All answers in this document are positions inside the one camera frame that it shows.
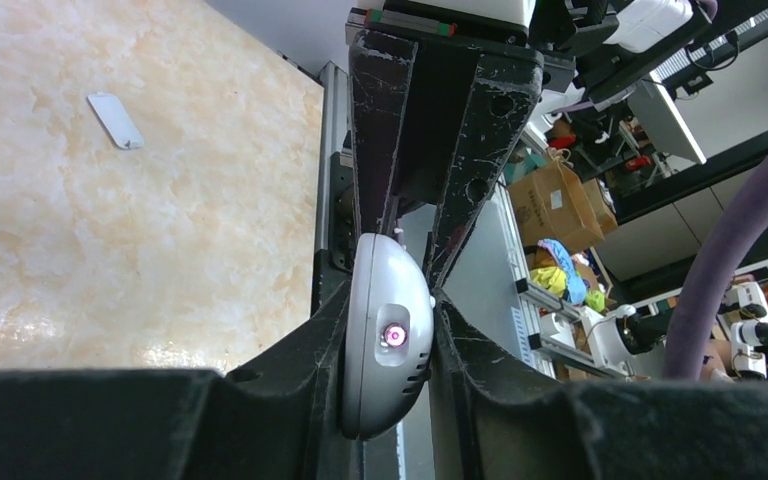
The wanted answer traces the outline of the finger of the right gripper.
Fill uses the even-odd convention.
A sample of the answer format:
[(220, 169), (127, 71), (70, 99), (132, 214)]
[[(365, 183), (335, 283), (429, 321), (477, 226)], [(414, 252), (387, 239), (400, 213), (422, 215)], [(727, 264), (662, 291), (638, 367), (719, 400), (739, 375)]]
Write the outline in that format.
[(479, 56), (430, 231), (423, 271), (431, 289), (446, 282), (491, 196), (539, 100), (543, 69), (532, 49)]
[(364, 29), (349, 49), (356, 232), (387, 234), (398, 206), (398, 151), (417, 43)]

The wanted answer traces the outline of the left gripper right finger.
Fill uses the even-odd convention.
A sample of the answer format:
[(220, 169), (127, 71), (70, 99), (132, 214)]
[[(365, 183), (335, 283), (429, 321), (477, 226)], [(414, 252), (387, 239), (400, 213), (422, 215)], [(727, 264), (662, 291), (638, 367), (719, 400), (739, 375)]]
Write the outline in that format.
[(439, 294), (429, 384), (440, 479), (768, 479), (768, 382), (561, 383)]

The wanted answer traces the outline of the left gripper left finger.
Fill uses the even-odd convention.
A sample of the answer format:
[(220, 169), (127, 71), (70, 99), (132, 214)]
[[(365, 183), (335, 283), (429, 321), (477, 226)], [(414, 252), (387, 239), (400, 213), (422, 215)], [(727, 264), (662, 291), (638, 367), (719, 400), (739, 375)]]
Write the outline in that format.
[(227, 374), (0, 371), (0, 479), (346, 479), (347, 285)]

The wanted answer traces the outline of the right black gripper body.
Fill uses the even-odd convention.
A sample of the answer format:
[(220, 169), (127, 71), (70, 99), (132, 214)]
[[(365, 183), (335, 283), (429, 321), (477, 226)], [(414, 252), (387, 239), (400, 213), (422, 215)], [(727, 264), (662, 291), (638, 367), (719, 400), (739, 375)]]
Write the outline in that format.
[(560, 93), (573, 82), (576, 60), (620, 25), (608, 1), (360, 1), (349, 10), (346, 42), (370, 23), (531, 47), (544, 57), (543, 88)]

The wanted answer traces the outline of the white remote control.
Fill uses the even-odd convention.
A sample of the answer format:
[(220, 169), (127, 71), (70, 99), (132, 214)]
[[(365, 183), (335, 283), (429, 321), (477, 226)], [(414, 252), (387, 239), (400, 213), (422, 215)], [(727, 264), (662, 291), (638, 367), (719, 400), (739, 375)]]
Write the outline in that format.
[(344, 345), (341, 429), (367, 440), (394, 426), (427, 378), (435, 300), (413, 257), (393, 238), (360, 236)]

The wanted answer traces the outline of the white battery cover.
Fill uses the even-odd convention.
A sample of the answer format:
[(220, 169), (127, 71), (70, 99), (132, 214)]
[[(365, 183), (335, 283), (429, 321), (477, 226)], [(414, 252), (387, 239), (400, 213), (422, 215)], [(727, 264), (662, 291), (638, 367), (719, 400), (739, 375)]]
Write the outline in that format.
[(143, 135), (116, 95), (92, 93), (87, 96), (87, 102), (115, 147), (137, 150), (145, 145)]

